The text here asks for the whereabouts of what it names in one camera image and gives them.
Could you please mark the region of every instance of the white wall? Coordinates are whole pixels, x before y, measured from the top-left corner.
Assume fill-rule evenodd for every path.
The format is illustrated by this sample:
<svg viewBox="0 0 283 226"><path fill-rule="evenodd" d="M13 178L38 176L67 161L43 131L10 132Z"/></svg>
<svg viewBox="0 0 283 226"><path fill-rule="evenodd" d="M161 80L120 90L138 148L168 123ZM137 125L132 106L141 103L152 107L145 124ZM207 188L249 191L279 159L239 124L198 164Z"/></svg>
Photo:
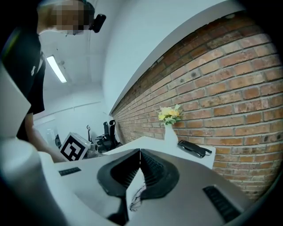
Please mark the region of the white wall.
<svg viewBox="0 0 283 226"><path fill-rule="evenodd" d="M241 9L232 0L128 0L117 17L105 61L103 93L108 113L174 44Z"/></svg>
<svg viewBox="0 0 283 226"><path fill-rule="evenodd" d="M84 85L61 90L44 91L45 111L34 116L35 126L55 120L61 142L69 132L88 139L86 126L91 127L92 139L104 133L103 122L112 119L100 85Z"/></svg>

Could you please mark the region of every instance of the fluorescent light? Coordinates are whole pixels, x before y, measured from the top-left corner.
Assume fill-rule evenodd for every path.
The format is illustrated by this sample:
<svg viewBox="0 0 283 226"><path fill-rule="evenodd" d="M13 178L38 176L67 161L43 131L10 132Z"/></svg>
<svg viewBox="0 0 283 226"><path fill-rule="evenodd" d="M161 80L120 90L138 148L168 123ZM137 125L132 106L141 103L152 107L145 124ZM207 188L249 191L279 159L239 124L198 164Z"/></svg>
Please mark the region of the fluorescent light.
<svg viewBox="0 0 283 226"><path fill-rule="evenodd" d="M55 59L54 59L54 56L50 56L47 58L47 61L48 63L50 64L50 66L52 67L53 71L55 72L55 74L57 75L57 77L59 78L59 80L62 82L62 83L66 83L67 80L65 79L65 77L63 76L60 68L58 67Z"/></svg>

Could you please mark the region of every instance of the black t-shirt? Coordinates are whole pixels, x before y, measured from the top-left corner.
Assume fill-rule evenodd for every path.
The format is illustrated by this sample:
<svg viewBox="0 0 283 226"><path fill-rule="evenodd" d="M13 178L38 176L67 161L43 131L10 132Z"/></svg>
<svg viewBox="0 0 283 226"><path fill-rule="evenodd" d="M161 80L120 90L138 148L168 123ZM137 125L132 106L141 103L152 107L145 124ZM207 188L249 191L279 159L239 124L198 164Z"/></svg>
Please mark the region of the black t-shirt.
<svg viewBox="0 0 283 226"><path fill-rule="evenodd" d="M26 18L18 21L14 29L10 28L1 53L2 62L22 94L31 104L28 113L37 114L44 111L43 80L45 60L37 34L38 14L36 4L25 11ZM24 122L17 137L27 141Z"/></svg>

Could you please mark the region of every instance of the person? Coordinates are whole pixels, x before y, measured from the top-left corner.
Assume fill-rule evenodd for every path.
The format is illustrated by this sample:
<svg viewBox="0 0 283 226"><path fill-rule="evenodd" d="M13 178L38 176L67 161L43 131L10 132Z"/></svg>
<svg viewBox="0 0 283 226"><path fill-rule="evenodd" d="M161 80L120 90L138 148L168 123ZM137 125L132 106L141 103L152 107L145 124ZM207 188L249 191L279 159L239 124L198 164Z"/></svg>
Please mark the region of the person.
<svg viewBox="0 0 283 226"><path fill-rule="evenodd" d="M1 60L15 84L31 104L17 138L33 144L38 151L50 154L54 162L65 161L58 150L49 147L34 128L33 116L44 111L43 81L46 63L41 52L39 34L52 30L76 35L88 30L95 9L85 0L60 0L45 5L31 0L28 3L16 2L9 7L17 16L12 17L4 28L6 40L1 44L3 47Z"/></svg>

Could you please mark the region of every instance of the white vase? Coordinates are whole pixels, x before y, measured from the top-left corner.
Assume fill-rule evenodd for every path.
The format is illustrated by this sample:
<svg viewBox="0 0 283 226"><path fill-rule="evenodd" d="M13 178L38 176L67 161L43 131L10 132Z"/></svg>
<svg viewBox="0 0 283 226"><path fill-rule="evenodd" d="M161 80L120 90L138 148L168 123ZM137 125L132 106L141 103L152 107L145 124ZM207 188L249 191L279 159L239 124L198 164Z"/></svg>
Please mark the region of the white vase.
<svg viewBox="0 0 283 226"><path fill-rule="evenodd" d="M166 146L168 148L177 147L178 137L177 137L176 133L174 132L171 124L165 125L164 141L165 141Z"/></svg>

